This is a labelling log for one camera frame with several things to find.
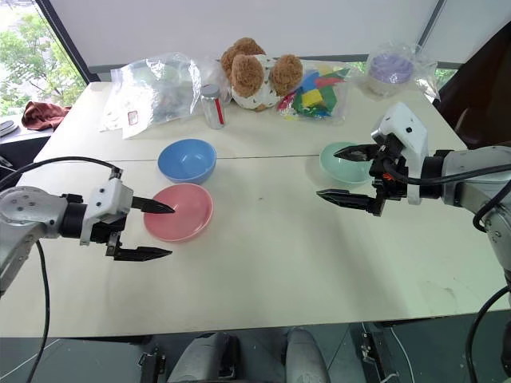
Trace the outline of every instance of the floor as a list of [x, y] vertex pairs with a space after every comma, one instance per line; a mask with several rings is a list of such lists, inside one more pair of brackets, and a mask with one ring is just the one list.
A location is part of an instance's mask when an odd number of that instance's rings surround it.
[[[474, 343], [474, 360], [480, 381], [501, 383], [505, 375], [499, 357], [501, 332], [509, 319], [509, 312], [490, 313], [481, 323]], [[472, 315], [438, 318], [412, 322], [395, 327], [413, 366], [415, 381], [468, 383], [464, 343]], [[373, 324], [366, 327], [376, 330]], [[332, 382], [364, 382], [360, 361], [351, 340], [349, 325], [305, 326], [314, 336], [327, 363]], [[248, 379], [284, 381], [284, 367], [280, 363], [285, 334], [289, 329], [256, 329], [229, 331], [240, 339], [241, 367]], [[113, 342], [92, 342], [72, 339], [49, 339], [34, 382], [50, 383], [73, 381], [96, 383], [123, 381], [138, 382], [140, 367], [137, 362], [144, 351], [155, 344], [167, 357], [169, 374], [181, 352], [196, 334], [165, 334], [153, 337], [147, 345]], [[389, 383], [411, 382], [406, 360], [390, 332], [385, 330], [387, 345], [399, 379]], [[0, 381], [24, 382], [33, 359], [19, 365], [37, 352], [38, 339], [0, 339]]]

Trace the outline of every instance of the window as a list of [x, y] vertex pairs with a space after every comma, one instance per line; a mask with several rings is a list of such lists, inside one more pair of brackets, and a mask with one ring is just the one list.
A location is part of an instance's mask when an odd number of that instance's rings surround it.
[[437, 69], [434, 75], [437, 77], [438, 89], [444, 86], [448, 80], [457, 72], [457, 69]]
[[0, 0], [0, 116], [28, 101], [72, 105], [85, 82], [30, 0]]

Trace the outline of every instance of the wire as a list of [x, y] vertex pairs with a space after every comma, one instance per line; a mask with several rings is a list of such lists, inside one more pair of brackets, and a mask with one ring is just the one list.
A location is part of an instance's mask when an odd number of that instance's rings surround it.
[[[459, 181], [459, 180], [467, 180], [469, 178], [483, 176], [484, 174], [492, 174], [498, 172], [506, 172], [511, 170], [511, 165], [498, 165], [498, 166], [490, 166], [488, 168], [481, 168], [477, 170], [472, 170], [470, 172], [453, 174], [451, 176], [443, 176], [443, 177], [434, 177], [434, 178], [410, 178], [404, 176], [400, 172], [398, 172], [394, 168], [394, 164], [391, 159], [383, 160], [383, 167], [385, 171], [388, 172], [393, 178], [395, 178], [399, 182], [403, 182], [404, 184], [410, 185], [420, 185], [420, 186], [430, 186], [430, 185], [439, 185], [439, 184], [447, 184], [449, 182]], [[508, 194], [511, 192], [511, 180], [483, 207], [481, 207], [475, 214], [472, 219], [473, 226], [486, 233], [486, 229], [481, 225], [481, 219], [484, 217], [490, 210], [492, 210], [495, 206], [498, 205]]]
[[508, 181], [508, 183], [490, 201], [488, 201], [485, 206], [477, 211], [476, 215], [472, 219], [472, 224], [476, 229], [486, 233], [486, 229], [481, 225], [482, 217], [497, 206], [498, 203], [509, 194], [509, 192], [511, 192], [511, 180]]
[[478, 176], [483, 176], [485, 174], [493, 174], [493, 173], [499, 173], [499, 172], [507, 172], [511, 170], [511, 164], [506, 165], [497, 165], [497, 166], [490, 166], [487, 168], [481, 168], [476, 170], [471, 170], [469, 172], [463, 172], [458, 174], [452, 174], [450, 176], [443, 176], [443, 177], [433, 177], [433, 178], [411, 178], [404, 176], [400, 172], [398, 172], [394, 168], [394, 163], [390, 158], [386, 158], [383, 160], [383, 168], [387, 173], [389, 173], [392, 178], [399, 182], [403, 182], [404, 184], [410, 184], [410, 185], [419, 185], [419, 186], [433, 186], [433, 185], [440, 185], [440, 184], [448, 184], [449, 182], [454, 181], [461, 181], [461, 180], [467, 180], [469, 178], [474, 178]]
[[109, 164], [108, 162], [97, 160], [95, 158], [90, 157], [81, 157], [81, 156], [65, 156], [65, 157], [55, 157], [55, 158], [49, 158], [48, 160], [43, 160], [39, 162], [33, 162], [32, 164], [28, 164], [26, 166], [23, 166], [19, 168], [16, 172], [12, 172], [4, 179], [0, 180], [0, 190], [4, 188], [11, 180], [15, 179], [17, 176], [20, 176], [21, 174], [28, 172], [30, 170], [34, 170], [36, 168], [40, 168], [42, 165], [51, 164], [53, 162], [62, 162], [62, 161], [84, 161], [84, 162], [92, 162], [93, 164], [98, 164], [105, 166], [107, 168], [110, 168], [116, 172], [120, 172], [121, 170], [113, 165]]
[[387, 383], [390, 379], [392, 379], [393, 377], [399, 377], [399, 374], [398, 373], [391, 373], [389, 374], [385, 379], [383, 379], [382, 381], [380, 381], [380, 383]]
[[42, 331], [41, 345], [39, 346], [38, 355], [35, 357], [34, 364], [30, 370], [29, 377], [26, 379], [26, 383], [30, 383], [34, 377], [35, 370], [38, 367], [39, 361], [41, 360], [42, 353], [45, 350], [46, 339], [48, 339], [48, 330], [50, 329], [50, 286], [48, 285], [48, 274], [46, 273], [46, 260], [45, 252], [42, 250], [42, 245], [39, 241], [35, 243], [39, 251], [39, 258], [41, 259], [41, 273], [42, 283], [45, 289], [45, 327]]
[[406, 358], [406, 363], [408, 364], [408, 370], [410, 371], [410, 377], [412, 379], [412, 383], [415, 383], [414, 370], [412, 369], [412, 364], [410, 363], [410, 359], [408, 358], [408, 353], [406, 353], [405, 347], [402, 345], [401, 341], [399, 340], [398, 335], [396, 335], [396, 333], [394, 332], [393, 327], [390, 328], [390, 332], [392, 333], [392, 335], [394, 335], [394, 339], [398, 343], [399, 348], [401, 349], [403, 355]]
[[0, 168], [1, 168], [1, 169], [8, 170], [9, 172], [16, 172], [16, 169], [9, 168], [8, 166], [0, 165]]
[[466, 364], [467, 364], [467, 369], [469, 370], [469, 378], [470, 378], [471, 383], [477, 383], [476, 370], [473, 367], [472, 345], [473, 345], [473, 338], [476, 334], [477, 328], [479, 327], [479, 323], [481, 322], [481, 320], [485, 316], [485, 314], [488, 312], [489, 308], [496, 301], [498, 301], [506, 293], [509, 293], [509, 292], [511, 292], [511, 289], [508, 286], [502, 287], [497, 293], [492, 295], [491, 298], [488, 299], [484, 305], [482, 305], [482, 308], [477, 313], [477, 317], [473, 320], [473, 323], [472, 323], [472, 326], [470, 327], [469, 333], [466, 336], [465, 355], [466, 355]]
[[[45, 350], [48, 349], [49, 347], [51, 347], [52, 345], [54, 345], [55, 343], [59, 342], [61, 339], [55, 339], [53, 342], [51, 342], [50, 344], [48, 344], [46, 347], [45, 347]], [[17, 365], [16, 367], [14, 367], [11, 371], [9, 371], [8, 373], [4, 373], [2, 376], [0, 376], [0, 381], [2, 381], [3, 379], [5, 379], [6, 377], [8, 377], [9, 375], [11, 375], [12, 373], [15, 373], [16, 371], [18, 371], [21, 367], [23, 367], [24, 365], [26, 365], [29, 361], [31, 361], [32, 359], [34, 359], [35, 357], [37, 356], [37, 354], [35, 353], [34, 355], [32, 355], [31, 357], [29, 357], [26, 361], [24, 361], [23, 363]]]

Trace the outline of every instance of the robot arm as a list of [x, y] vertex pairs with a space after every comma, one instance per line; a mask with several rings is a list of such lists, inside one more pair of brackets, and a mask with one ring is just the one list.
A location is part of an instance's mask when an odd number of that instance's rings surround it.
[[51, 195], [32, 187], [15, 187], [0, 192], [0, 296], [27, 260], [40, 238], [58, 236], [106, 243], [106, 255], [118, 261], [146, 261], [171, 254], [155, 247], [121, 248], [121, 232], [130, 208], [155, 214], [173, 213], [153, 199], [133, 196], [133, 190], [113, 173], [93, 191], [90, 203], [81, 195]]
[[[341, 149], [335, 156], [345, 160], [372, 160], [376, 196], [327, 189], [317, 194], [340, 207], [365, 210], [380, 216], [386, 200], [407, 197], [410, 204], [421, 198], [442, 198], [447, 205], [463, 207], [474, 214], [511, 180], [511, 172], [497, 172], [454, 182], [427, 182], [428, 179], [511, 164], [511, 148], [493, 146], [470, 151], [437, 151], [428, 156], [427, 131], [421, 121], [402, 103], [389, 109], [372, 133], [377, 144]], [[395, 177], [422, 179], [407, 184]], [[511, 286], [511, 195], [482, 217], [485, 232]]]

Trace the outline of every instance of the mint green bowl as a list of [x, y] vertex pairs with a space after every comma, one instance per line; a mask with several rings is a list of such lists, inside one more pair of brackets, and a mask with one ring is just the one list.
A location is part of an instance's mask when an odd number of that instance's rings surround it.
[[371, 161], [354, 162], [334, 157], [334, 153], [346, 146], [356, 145], [352, 142], [334, 142], [327, 145], [319, 155], [321, 169], [334, 180], [346, 185], [360, 185], [370, 180]]

